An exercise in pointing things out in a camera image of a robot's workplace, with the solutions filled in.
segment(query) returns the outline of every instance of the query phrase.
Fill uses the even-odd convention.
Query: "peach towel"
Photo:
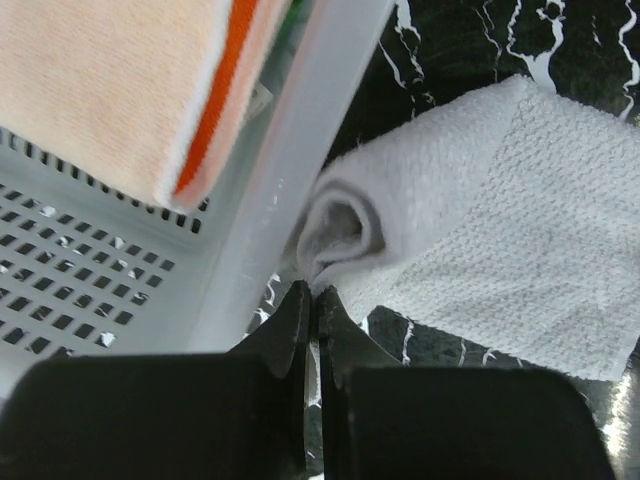
[[[141,201],[213,187],[289,0],[3,0],[0,125]]]

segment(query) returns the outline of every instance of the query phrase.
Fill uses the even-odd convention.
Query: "black marble surface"
[[[328,157],[348,152],[450,102],[514,74],[633,122],[639,92],[640,0],[397,0]],[[272,281],[255,325],[273,311]],[[386,310],[370,335],[407,365],[527,368],[526,362]],[[640,477],[640,348],[619,383],[570,379],[583,394],[620,478]],[[309,411],[309,470],[322,472],[320,410]]]

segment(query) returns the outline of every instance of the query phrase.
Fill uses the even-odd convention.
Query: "orange stripe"
[[[240,53],[244,47],[256,5],[259,1],[260,0],[233,1],[224,56],[220,61],[220,65],[218,65],[213,86],[209,92],[209,99],[202,113],[198,131],[191,142],[187,161],[180,173],[180,179],[174,190],[174,195],[189,185],[204,161],[207,147],[211,143],[211,137],[218,126],[220,114],[227,101]]]

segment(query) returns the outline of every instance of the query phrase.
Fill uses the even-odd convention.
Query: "black plastic part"
[[[315,311],[327,480],[615,478],[589,409],[559,375],[398,366],[334,290]]]
[[[0,478],[303,478],[310,294],[230,354],[35,366],[0,418]]]

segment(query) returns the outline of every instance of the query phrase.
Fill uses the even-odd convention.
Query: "cloth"
[[[355,321],[384,305],[617,380],[640,333],[640,130],[512,77],[332,164],[298,267]]]
[[[288,0],[0,3],[0,124],[152,205],[205,197]]]

